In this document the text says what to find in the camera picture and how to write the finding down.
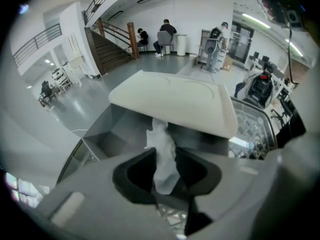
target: black bag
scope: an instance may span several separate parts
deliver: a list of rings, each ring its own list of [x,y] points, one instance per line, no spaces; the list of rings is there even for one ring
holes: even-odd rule
[[[211,30],[209,38],[216,39],[219,41],[221,37],[222,37],[222,31],[219,28],[215,27],[214,29]]]

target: wooden staircase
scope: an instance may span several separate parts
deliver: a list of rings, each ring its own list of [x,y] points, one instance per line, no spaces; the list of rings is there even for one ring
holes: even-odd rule
[[[92,31],[89,27],[85,28],[85,34],[101,76],[134,59],[126,50]]]

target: white plastic lid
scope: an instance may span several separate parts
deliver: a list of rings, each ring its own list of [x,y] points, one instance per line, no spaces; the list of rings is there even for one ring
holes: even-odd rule
[[[179,126],[232,138],[238,121],[223,84],[140,70],[110,94],[120,107]]]

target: black shirt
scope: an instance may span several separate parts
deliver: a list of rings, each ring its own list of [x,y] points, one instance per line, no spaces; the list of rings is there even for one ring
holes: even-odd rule
[[[139,42],[143,45],[147,45],[148,44],[148,34],[146,31],[142,31],[140,33],[140,37],[143,38],[143,40],[141,39]]]
[[[171,26],[170,24],[163,24],[160,28],[160,31],[167,31],[172,37],[175,33],[177,33],[174,26]]]

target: white trash can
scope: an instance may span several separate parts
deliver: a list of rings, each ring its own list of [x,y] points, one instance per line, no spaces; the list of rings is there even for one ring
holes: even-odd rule
[[[176,54],[178,56],[186,55],[186,44],[187,44],[187,35],[186,34],[176,34],[177,35],[177,49]]]

